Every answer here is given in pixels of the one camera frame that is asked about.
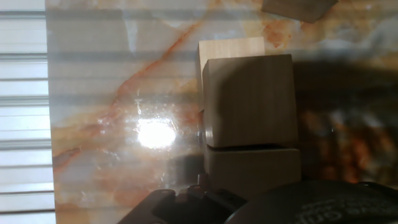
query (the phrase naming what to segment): black plastic part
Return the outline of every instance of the black plastic part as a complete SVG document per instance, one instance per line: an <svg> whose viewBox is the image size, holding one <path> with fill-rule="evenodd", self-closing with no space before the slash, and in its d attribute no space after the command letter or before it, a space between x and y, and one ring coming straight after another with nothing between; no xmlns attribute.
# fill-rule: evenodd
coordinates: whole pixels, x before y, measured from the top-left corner
<svg viewBox="0 0 398 224"><path fill-rule="evenodd" d="M371 184L307 181L250 201L226 224L385 224L398 221L396 191Z"/></svg>

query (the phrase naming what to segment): black object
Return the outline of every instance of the black object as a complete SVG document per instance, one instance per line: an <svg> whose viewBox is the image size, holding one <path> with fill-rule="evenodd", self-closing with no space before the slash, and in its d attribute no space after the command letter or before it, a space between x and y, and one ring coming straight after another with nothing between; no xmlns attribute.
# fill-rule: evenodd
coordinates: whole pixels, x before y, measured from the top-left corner
<svg viewBox="0 0 398 224"><path fill-rule="evenodd" d="M270 190L248 203L227 191L194 185L175 196L156 190L119 224L390 224L398 192L375 183L306 181Z"/></svg>

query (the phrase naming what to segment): marble countertop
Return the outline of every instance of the marble countertop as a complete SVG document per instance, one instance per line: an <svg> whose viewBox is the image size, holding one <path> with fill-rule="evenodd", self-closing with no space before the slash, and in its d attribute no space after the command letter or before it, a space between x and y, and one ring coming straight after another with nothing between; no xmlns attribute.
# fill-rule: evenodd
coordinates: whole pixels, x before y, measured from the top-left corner
<svg viewBox="0 0 398 224"><path fill-rule="evenodd" d="M58 223L117 223L200 171L199 40L292 54L304 175L398 182L398 1L340 0L314 24L260 0L47 0Z"/></svg>

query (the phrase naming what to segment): wooden block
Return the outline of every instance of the wooden block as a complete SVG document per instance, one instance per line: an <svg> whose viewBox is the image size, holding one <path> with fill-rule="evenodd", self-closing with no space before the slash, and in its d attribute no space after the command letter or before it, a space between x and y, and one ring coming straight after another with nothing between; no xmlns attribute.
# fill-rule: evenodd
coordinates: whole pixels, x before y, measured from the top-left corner
<svg viewBox="0 0 398 224"><path fill-rule="evenodd" d="M337 0L264 0L262 10L314 23L336 3L338 3Z"/></svg>
<svg viewBox="0 0 398 224"><path fill-rule="evenodd" d="M208 147L205 161L211 189L225 189L246 200L301 180L297 149L220 152Z"/></svg>
<svg viewBox="0 0 398 224"><path fill-rule="evenodd" d="M263 37L243 39L203 40L198 44L198 94L199 110L203 110L202 72L207 60L264 55L266 48Z"/></svg>
<svg viewBox="0 0 398 224"><path fill-rule="evenodd" d="M211 147L296 141L291 55L210 59L203 70Z"/></svg>

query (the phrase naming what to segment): wooden cube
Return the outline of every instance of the wooden cube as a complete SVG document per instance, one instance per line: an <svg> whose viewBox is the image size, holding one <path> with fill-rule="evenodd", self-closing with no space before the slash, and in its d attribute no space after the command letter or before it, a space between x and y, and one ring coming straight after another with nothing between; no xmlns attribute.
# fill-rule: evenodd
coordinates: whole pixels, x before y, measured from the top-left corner
<svg viewBox="0 0 398 224"><path fill-rule="evenodd" d="M203 110L202 72L207 60L214 58L232 58L264 55L266 48L263 37L243 39L203 40L198 44L197 79L199 110Z"/></svg>
<svg viewBox="0 0 398 224"><path fill-rule="evenodd" d="M314 23L336 3L338 3L337 0L264 0L262 10Z"/></svg>
<svg viewBox="0 0 398 224"><path fill-rule="evenodd" d="M211 189L225 189L246 200L301 180L297 149L216 151L207 147L205 161Z"/></svg>
<svg viewBox="0 0 398 224"><path fill-rule="evenodd" d="M203 90L207 145L297 140L291 55L210 59Z"/></svg>

